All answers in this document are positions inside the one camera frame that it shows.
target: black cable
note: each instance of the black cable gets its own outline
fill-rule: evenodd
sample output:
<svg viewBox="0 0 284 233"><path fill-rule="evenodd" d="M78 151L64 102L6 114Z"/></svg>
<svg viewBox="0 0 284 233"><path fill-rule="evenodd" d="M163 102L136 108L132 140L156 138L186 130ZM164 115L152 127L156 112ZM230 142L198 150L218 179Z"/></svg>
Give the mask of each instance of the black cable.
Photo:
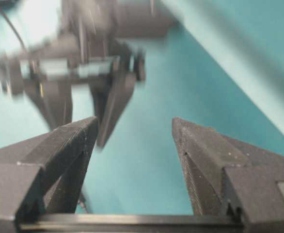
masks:
<svg viewBox="0 0 284 233"><path fill-rule="evenodd" d="M17 36L22 48L25 50L26 47L25 47L25 44L24 42L22 41L19 33L17 32L16 28L14 27L14 25L11 23L11 21L9 20L9 18L7 17L7 15L2 11L2 9L0 8L0 14L5 18L6 22L10 25L11 29L13 30L13 32L15 33L15 35Z"/></svg>

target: wire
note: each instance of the wire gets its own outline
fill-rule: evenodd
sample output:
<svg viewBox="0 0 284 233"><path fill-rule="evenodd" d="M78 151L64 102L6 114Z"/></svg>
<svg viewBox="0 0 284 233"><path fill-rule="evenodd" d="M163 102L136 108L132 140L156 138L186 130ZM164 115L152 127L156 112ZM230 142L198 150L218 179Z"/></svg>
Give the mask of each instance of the wire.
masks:
<svg viewBox="0 0 284 233"><path fill-rule="evenodd" d="M17 36L23 50L26 50L25 44L22 41L19 33L17 32L16 28L14 27L14 25L11 23L10 19L7 17L7 15L2 11L2 9L0 8L0 14L5 18L6 22L10 25L11 29L13 30L13 32L15 33L15 35Z"/></svg>

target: metal rail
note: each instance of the metal rail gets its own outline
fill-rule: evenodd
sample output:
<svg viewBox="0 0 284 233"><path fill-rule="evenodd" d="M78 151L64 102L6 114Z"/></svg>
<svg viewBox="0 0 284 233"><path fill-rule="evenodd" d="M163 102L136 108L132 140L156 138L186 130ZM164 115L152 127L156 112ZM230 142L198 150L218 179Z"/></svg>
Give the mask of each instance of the metal rail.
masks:
<svg viewBox="0 0 284 233"><path fill-rule="evenodd" d="M20 225L22 232L241 233L243 226L217 216L123 216L56 214Z"/></svg>

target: teal table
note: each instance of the teal table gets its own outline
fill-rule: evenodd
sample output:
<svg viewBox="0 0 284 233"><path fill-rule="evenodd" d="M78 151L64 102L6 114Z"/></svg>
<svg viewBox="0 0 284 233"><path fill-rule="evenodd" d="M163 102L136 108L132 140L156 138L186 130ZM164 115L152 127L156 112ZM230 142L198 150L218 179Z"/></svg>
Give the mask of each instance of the teal table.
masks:
<svg viewBox="0 0 284 233"><path fill-rule="evenodd" d="M182 9L185 0L175 2ZM7 13L31 45L55 36L58 7L58 0L27 0ZM92 154L84 192L93 213L192 214L171 134L173 117L284 155L284 135L270 116L256 107L184 25L171 30L164 41L129 41L133 48L146 50L147 81L136 87L107 146ZM0 17L0 52L18 48ZM73 120L94 114L87 86L73 88L72 95ZM12 99L0 93L0 148L47 131L26 96Z"/></svg>

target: teal surface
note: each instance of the teal surface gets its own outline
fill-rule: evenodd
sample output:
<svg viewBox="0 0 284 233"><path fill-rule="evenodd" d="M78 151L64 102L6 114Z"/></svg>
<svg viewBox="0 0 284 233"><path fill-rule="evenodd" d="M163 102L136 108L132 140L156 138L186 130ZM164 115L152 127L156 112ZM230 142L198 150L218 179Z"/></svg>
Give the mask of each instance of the teal surface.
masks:
<svg viewBox="0 0 284 233"><path fill-rule="evenodd" d="M47 9L46 0L37 2L9 12L28 45L55 34L57 26L58 5ZM39 38L40 20L46 28ZM94 150L84 187L93 213L192 214L171 134L173 117L284 155L283 135L182 27L170 31L165 43L130 44L146 49L147 81L136 87L104 150ZM13 49L18 43L0 17L0 52ZM73 88L72 95L73 120L94 114L87 86ZM47 131L27 97L0 93L0 147Z"/></svg>

